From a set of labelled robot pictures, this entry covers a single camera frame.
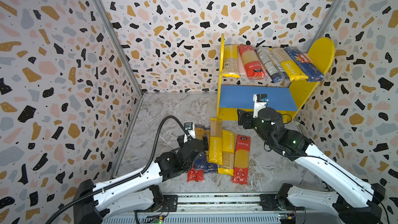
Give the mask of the clear printed spaghetti bag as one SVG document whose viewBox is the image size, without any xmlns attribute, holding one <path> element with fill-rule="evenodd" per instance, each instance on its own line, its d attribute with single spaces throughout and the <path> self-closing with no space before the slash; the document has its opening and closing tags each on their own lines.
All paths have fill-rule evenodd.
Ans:
<svg viewBox="0 0 398 224">
<path fill-rule="evenodd" d="M 287 82 L 289 80 L 285 69 L 282 67 L 276 56 L 269 48 L 257 48 L 256 53 L 273 83 L 276 84 L 279 82 Z"/>
</svg>

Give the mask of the yellow Pastatime spaghetti bag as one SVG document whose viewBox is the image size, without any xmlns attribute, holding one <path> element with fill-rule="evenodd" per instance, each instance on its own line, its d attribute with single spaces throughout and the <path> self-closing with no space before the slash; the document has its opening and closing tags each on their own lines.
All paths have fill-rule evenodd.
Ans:
<svg viewBox="0 0 398 224">
<path fill-rule="evenodd" d="M 273 48 L 271 52 L 285 70 L 291 82 L 308 79 L 308 76 L 299 68 L 283 48 Z"/>
</svg>

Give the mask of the blue Barilla spaghetti bag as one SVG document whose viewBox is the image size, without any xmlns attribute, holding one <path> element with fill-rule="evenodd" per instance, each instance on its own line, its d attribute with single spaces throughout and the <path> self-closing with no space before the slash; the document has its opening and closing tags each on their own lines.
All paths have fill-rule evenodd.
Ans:
<svg viewBox="0 0 398 224">
<path fill-rule="evenodd" d="M 307 81 L 309 83 L 321 82 L 324 79 L 324 74 L 299 49 L 286 47 L 284 51 L 308 77 Z"/>
</svg>

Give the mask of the yellow label spaghetti bag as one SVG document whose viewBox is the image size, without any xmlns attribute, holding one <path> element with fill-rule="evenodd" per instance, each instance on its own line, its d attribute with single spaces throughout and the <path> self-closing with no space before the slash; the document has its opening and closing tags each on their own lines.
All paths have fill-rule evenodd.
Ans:
<svg viewBox="0 0 398 224">
<path fill-rule="evenodd" d="M 238 45 L 226 45 L 224 47 L 222 76 L 240 78 L 238 65 Z"/>
</svg>

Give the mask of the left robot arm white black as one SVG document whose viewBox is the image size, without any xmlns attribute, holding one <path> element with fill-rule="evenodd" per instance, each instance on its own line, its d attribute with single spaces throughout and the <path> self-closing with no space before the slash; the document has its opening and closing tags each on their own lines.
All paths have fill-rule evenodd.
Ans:
<svg viewBox="0 0 398 224">
<path fill-rule="evenodd" d="M 145 172 L 136 170 L 96 184 L 91 179 L 81 182 L 74 196 L 74 223 L 101 224 L 124 212 L 159 208 L 164 203 L 159 184 L 188 172 L 207 148 L 203 140 L 191 139 L 158 156 Z"/>
</svg>

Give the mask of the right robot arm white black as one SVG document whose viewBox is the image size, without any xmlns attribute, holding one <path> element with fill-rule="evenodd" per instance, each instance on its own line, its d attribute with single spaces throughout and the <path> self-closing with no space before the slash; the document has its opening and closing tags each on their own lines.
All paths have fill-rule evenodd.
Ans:
<svg viewBox="0 0 398 224">
<path fill-rule="evenodd" d="M 280 208 L 308 207 L 337 216 L 345 224 L 378 224 L 385 207 L 385 188 L 369 184 L 326 156 L 311 139 L 285 128 L 283 116 L 267 107 L 256 114 L 237 110 L 238 125 L 253 129 L 265 145 L 314 173 L 332 191 L 302 189 L 284 183 L 276 201 Z"/>
</svg>

